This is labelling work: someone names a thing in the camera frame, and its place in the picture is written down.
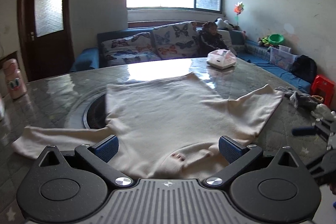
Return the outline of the colourful pinwheel toy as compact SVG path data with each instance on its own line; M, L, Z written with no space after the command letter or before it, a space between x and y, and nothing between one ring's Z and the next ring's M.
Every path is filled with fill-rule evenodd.
M239 15L244 11L244 3L243 2L238 2L235 5L234 12L235 12L235 21L236 21L236 26L239 25Z

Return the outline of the green plastic bowl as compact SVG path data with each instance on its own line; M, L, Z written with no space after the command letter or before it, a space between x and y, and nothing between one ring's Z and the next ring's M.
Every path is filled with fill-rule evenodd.
M281 34L271 34L268 36L268 43L273 46L279 46L284 42L284 36Z

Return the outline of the child in dark jacket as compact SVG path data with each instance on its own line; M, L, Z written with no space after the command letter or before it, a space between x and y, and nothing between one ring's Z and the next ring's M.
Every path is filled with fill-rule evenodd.
M230 50L235 56L237 55L233 46L226 45L222 35L217 31L217 25L214 22L206 22L199 31L200 53L206 57L210 52L215 50Z

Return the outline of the blue sofa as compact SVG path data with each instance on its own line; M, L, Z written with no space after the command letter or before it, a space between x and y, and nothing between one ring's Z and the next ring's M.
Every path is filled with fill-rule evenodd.
M71 71L85 71L115 65L141 63L147 61L207 57L199 39L201 29L190 22L168 24L152 28L128 28L122 31L100 33L98 46L87 48L77 57ZM251 42L239 31L223 31L218 38L224 47L239 58L256 64L280 77L303 93L309 93L313 79L302 73L292 72L296 55L284 63L285 69L271 63L269 51L259 58L249 52Z

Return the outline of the cream sweater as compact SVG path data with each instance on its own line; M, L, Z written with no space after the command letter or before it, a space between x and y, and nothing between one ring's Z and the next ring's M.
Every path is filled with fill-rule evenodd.
M284 94L266 85L238 99L222 98L189 73L181 77L106 87L106 126L99 130L25 127L13 150L36 159L47 145L69 151L110 135L119 141L110 166L132 178L204 180L228 161L219 138L249 145Z

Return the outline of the white plush toy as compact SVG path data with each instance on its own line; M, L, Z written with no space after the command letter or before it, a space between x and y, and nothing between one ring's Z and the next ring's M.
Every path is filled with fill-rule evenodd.
M316 108L311 111L314 118L325 119L327 121L335 122L335 111L331 111L326 105L318 104Z

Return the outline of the grey knitted garment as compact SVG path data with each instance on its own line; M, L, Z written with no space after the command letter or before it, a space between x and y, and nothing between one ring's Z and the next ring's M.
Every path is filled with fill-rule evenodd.
M294 108L301 108L305 111L313 111L319 105L318 101L315 100L311 95L306 93L300 93L293 90L290 87L277 87L275 90L284 93L284 96L290 100L290 103Z

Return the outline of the dark wooden door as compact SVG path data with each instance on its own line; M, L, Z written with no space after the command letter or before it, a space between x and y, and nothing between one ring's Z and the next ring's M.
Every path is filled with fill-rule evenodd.
M68 73L75 61L69 0L17 0L17 20L27 79Z

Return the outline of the right butterfly print cushion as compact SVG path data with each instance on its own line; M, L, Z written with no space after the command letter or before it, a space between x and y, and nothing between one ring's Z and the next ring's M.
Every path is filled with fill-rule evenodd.
M159 26L152 30L154 44L163 60L199 56L196 22L182 22Z

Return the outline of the white tissue box on table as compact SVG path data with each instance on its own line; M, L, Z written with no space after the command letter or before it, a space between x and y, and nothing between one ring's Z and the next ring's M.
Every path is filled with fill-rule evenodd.
M237 57L230 51L219 49L207 55L207 64L217 69L227 69L236 64Z

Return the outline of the butterfly print cushion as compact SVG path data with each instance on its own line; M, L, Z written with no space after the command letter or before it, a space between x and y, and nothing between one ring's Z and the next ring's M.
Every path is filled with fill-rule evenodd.
M150 32L102 42L102 53L108 66L158 61Z
M154 44L163 60L199 56L196 22L182 22L159 26L152 30Z

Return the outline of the black bag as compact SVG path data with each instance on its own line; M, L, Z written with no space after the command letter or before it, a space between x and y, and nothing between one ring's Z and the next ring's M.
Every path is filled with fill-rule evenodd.
M312 84L317 75L317 64L310 57L301 55L296 58L295 62L291 66L290 73Z

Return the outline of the pink cartoon face bottle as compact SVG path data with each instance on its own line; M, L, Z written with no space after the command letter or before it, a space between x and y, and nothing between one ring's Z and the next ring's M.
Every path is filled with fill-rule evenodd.
M3 71L9 95L13 100L25 95L27 88L16 59L9 59L3 63Z

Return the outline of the left butterfly print cushion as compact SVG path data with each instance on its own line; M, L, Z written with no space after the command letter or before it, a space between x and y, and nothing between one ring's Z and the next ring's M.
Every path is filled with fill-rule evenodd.
M108 66L158 61L150 32L102 42L102 53Z

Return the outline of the clear plastic storage box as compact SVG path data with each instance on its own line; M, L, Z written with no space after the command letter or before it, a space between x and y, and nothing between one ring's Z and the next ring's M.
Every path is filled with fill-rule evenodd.
M270 62L285 71L291 70L297 57L291 52L290 47L282 45L279 45L278 48L270 47Z

